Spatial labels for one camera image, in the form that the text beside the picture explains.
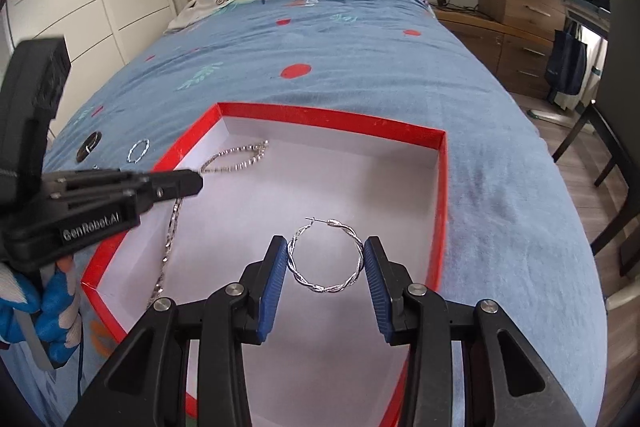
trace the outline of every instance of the blue bedsheet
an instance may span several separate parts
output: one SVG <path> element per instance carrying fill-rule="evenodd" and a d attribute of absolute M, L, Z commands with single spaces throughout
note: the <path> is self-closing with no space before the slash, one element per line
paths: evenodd
<path fill-rule="evenodd" d="M 577 211 L 535 127 L 424 0 L 239 0 L 162 37 L 119 71 L 60 133 L 46 169 L 77 168 L 76 150 L 94 130 L 102 141 L 83 166 L 131 168 L 130 147 L 148 139 L 135 167 L 150 169 L 221 101 L 333 108 L 446 130 L 441 293 L 468 304 L 497 299 L 595 425 L 606 316 Z M 90 254 L 77 256 L 81 268 Z M 86 302 L 83 309 L 92 335 L 95 314 Z M 85 349 L 88 381 L 104 359 L 95 341 Z M 53 376 L 35 369 L 22 346 L 3 358 L 38 413 L 59 425 L 76 400 L 78 356 Z M 461 425 L 461 378 L 455 391 Z"/>

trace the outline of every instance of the blue gripper pad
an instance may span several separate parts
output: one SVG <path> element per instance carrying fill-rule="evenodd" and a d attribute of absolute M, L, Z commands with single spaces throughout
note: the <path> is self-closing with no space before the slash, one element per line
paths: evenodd
<path fill-rule="evenodd" d="M 376 312 L 378 329 L 385 337 L 385 341 L 391 340 L 393 327 L 391 324 L 391 297 L 386 291 L 385 283 L 382 280 L 382 272 L 378 265 L 378 260 L 373 253 L 370 240 L 364 243 L 364 269 L 367 273 L 367 282 L 371 292 L 373 309 Z"/>
<path fill-rule="evenodd" d="M 273 322 L 276 319 L 276 310 L 282 291 L 282 283 L 287 272 L 287 241 L 282 237 L 280 248 L 276 260 L 271 268 L 269 280 L 260 299 L 260 319 L 258 322 L 257 334 L 261 342 L 267 339 L 267 335 L 273 329 Z"/>

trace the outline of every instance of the blue glove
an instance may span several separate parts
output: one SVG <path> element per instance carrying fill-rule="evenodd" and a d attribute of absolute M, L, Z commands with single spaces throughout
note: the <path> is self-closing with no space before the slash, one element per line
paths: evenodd
<path fill-rule="evenodd" d="M 81 319 L 80 296 L 76 291 L 76 272 L 71 258 L 56 263 L 42 297 L 33 284 L 0 263 L 0 341 L 13 344 L 24 340 L 14 317 L 14 309 L 33 314 L 42 311 L 34 325 L 36 334 L 49 344 L 49 358 L 65 363 L 78 347 Z"/>

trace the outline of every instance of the metal bolt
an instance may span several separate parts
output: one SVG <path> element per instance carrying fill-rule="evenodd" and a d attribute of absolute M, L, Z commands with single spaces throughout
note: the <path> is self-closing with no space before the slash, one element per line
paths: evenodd
<path fill-rule="evenodd" d="M 154 302 L 154 309 L 157 312 L 165 312 L 171 307 L 171 300 L 166 297 L 156 299 Z"/>
<path fill-rule="evenodd" d="M 485 313 L 496 313 L 498 311 L 498 303 L 491 299 L 480 301 L 480 309 Z"/>
<path fill-rule="evenodd" d="M 244 293 L 244 286 L 239 282 L 232 282 L 228 284 L 225 288 L 225 293 L 227 295 L 231 295 L 232 297 L 237 297 L 238 295 L 242 295 Z"/>
<path fill-rule="evenodd" d="M 411 293 L 411 295 L 415 295 L 419 297 L 427 293 L 427 286 L 425 286 L 424 284 L 414 282 L 414 283 L 411 283 L 409 286 L 407 286 L 407 290 L 409 291 L 409 293 Z"/>

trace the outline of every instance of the blue and white glove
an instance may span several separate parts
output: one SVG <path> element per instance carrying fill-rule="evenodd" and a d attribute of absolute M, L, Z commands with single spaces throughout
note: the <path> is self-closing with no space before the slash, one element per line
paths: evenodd
<path fill-rule="evenodd" d="M 56 263 L 56 271 L 41 296 L 22 274 L 0 263 L 0 341 L 13 344 L 24 340 L 14 310 L 34 314 L 37 336 L 49 344 L 49 358 L 65 363 L 80 343 L 82 323 L 78 314 L 80 295 L 71 258 Z"/>

